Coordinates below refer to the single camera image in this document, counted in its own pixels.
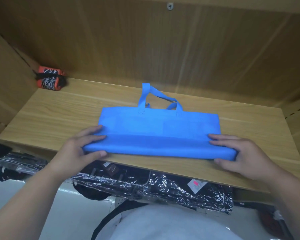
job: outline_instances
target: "finger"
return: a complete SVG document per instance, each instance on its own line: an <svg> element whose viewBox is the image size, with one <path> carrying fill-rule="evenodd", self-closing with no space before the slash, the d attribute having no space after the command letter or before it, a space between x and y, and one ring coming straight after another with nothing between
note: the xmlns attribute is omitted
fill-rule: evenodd
<svg viewBox="0 0 300 240"><path fill-rule="evenodd" d="M107 155L106 151L97 151L97 152L92 152L87 155L82 156L82 159L87 163L92 163L93 161L96 161L102 157L105 157Z"/></svg>
<svg viewBox="0 0 300 240"><path fill-rule="evenodd" d="M80 147L83 147L92 141L99 141L103 140L106 136L96 136L96 135L89 135L89 136L82 136L77 139L77 143Z"/></svg>
<svg viewBox="0 0 300 240"><path fill-rule="evenodd" d="M221 158L216 158L214 159L214 162L225 170L229 170L231 172L236 173L239 172L239 164L235 161L228 161Z"/></svg>
<svg viewBox="0 0 300 240"><path fill-rule="evenodd" d="M74 136L81 137L81 136L91 135L92 133L96 133L96 132L100 131L101 128L102 128L102 125L91 126L91 127L81 130L79 133L75 134Z"/></svg>
<svg viewBox="0 0 300 240"><path fill-rule="evenodd" d="M233 140L233 139L225 139L225 140L211 140L209 141L210 144L216 146L224 146L236 149L237 151L241 151L241 141L240 140Z"/></svg>
<svg viewBox="0 0 300 240"><path fill-rule="evenodd" d="M214 140L225 140L225 139L233 139L233 140L239 140L240 137L233 136L233 135L217 135L217 134L208 134L208 137Z"/></svg>

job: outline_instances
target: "folded blue bag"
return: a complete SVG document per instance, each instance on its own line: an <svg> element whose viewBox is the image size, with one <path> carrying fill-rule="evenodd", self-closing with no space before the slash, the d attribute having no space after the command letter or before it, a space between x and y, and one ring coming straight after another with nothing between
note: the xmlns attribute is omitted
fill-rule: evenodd
<svg viewBox="0 0 300 240"><path fill-rule="evenodd" d="M167 109L152 109L150 104L146 106L149 93L173 102ZM208 134L221 133L217 114L183 111L175 98L164 95L149 83L142 84L138 107L103 108L99 124L103 129L96 135L107 137L84 146L84 151L231 161L237 153L234 149L209 144Z"/></svg>

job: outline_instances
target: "screw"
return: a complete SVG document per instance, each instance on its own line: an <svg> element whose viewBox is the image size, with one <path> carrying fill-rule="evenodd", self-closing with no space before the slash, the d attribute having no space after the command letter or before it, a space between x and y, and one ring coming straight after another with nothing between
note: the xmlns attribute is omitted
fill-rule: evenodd
<svg viewBox="0 0 300 240"><path fill-rule="evenodd" d="M168 9L169 11L171 11L171 10L173 9L173 3L172 3L172 2L168 2L168 3L167 3L167 9Z"/></svg>

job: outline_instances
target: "person's left hand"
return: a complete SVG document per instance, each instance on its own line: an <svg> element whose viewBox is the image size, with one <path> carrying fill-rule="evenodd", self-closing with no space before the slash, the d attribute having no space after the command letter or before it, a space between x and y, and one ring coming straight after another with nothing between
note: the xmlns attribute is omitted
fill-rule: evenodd
<svg viewBox="0 0 300 240"><path fill-rule="evenodd" d="M51 162L48 163L46 170L50 170L58 180L64 181L80 172L93 161L106 156L107 153L105 151L97 151L85 155L82 150L84 145L106 137L92 135L92 133L96 133L101 128L102 125L89 127L69 138Z"/></svg>

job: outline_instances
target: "blue strap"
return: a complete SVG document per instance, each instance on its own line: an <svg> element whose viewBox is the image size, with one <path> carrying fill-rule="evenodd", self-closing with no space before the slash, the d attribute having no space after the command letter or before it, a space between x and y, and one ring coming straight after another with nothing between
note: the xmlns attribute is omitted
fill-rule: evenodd
<svg viewBox="0 0 300 240"><path fill-rule="evenodd" d="M146 98L149 93L152 93L154 96L157 96L159 98L175 102L175 103L170 104L167 109L176 108L176 111L182 111L181 104L175 98L164 95L162 92L160 92L153 86L150 86L150 83L142 84L142 94L141 94L141 97L140 97L139 103L138 103L139 108L144 108L146 106Z"/></svg>

